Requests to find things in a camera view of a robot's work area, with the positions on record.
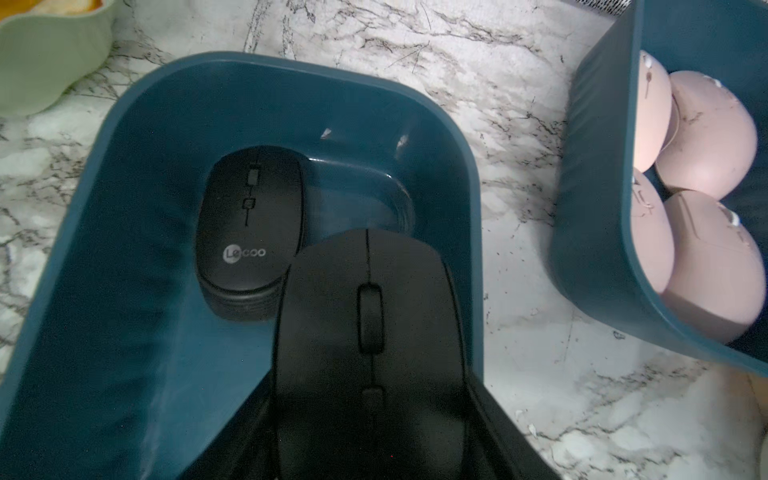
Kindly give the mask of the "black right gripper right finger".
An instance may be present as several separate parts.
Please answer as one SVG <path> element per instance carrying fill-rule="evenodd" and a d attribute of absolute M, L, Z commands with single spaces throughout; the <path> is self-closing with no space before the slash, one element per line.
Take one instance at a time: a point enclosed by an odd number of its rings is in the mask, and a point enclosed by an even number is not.
<path fill-rule="evenodd" d="M 466 397 L 465 479 L 560 479 L 472 372 Z"/>

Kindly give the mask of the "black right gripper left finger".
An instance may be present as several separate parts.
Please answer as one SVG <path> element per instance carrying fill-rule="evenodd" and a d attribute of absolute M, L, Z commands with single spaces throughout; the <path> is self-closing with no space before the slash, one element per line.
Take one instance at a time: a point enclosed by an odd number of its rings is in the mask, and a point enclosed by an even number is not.
<path fill-rule="evenodd" d="M 277 479 L 269 371 L 179 479 Z"/>

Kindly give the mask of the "black mouse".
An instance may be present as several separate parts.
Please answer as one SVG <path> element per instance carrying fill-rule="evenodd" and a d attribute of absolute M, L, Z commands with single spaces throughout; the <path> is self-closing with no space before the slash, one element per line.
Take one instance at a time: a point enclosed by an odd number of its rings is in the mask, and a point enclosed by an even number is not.
<path fill-rule="evenodd" d="M 274 353 L 281 478 L 459 478 L 464 386 L 460 312 L 432 247 L 357 229 L 294 259 Z"/>
<path fill-rule="evenodd" d="M 199 210 L 195 267 L 219 317 L 265 321 L 279 309 L 284 277 L 304 245 L 307 158 L 278 146 L 223 156 Z"/>

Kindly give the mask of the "teal storage box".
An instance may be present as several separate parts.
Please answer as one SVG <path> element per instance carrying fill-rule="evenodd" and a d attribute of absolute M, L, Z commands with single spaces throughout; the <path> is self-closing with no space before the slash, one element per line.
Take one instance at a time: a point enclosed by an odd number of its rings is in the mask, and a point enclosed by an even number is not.
<path fill-rule="evenodd" d="M 639 55 L 721 80 L 767 132 L 767 6 L 635 1 L 591 47 L 569 90 L 549 262 L 558 290 L 592 318 L 693 358 L 767 373 L 767 320 L 723 345 L 682 323 L 651 288 L 630 233 Z"/>
<path fill-rule="evenodd" d="M 174 479 L 269 369 L 272 321 L 232 322 L 194 271 L 224 155 L 304 154 L 306 239 L 398 231 L 438 250 L 483 370 L 478 167 L 448 114 L 402 84 L 239 52 L 169 63 L 108 113 L 1 385 L 5 479 Z"/>

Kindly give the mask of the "peach pink mouse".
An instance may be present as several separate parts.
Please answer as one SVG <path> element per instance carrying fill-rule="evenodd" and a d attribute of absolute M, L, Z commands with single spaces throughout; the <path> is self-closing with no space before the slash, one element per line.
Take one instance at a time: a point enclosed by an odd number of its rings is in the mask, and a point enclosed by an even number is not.
<path fill-rule="evenodd" d="M 633 152 L 633 166 L 641 173 L 651 168 L 662 150 L 671 111 L 669 73 L 660 61 L 641 50 Z"/>

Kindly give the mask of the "pink mouse top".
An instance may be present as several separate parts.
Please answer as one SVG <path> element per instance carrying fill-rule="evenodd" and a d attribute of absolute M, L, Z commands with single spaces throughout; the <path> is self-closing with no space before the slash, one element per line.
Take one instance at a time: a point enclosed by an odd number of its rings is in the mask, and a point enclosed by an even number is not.
<path fill-rule="evenodd" d="M 694 190 L 717 200 L 746 177 L 757 153 L 755 121 L 720 80 L 697 71 L 670 75 L 674 132 L 656 172 L 665 188 Z"/>

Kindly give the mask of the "green wavy plate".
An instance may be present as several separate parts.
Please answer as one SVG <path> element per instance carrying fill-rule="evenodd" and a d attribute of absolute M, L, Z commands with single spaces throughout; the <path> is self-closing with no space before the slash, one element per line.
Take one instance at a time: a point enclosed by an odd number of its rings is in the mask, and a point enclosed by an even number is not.
<path fill-rule="evenodd" d="M 97 70 L 113 41 L 117 3 L 79 15 L 20 14 L 1 19 L 1 116 L 38 113 Z"/>

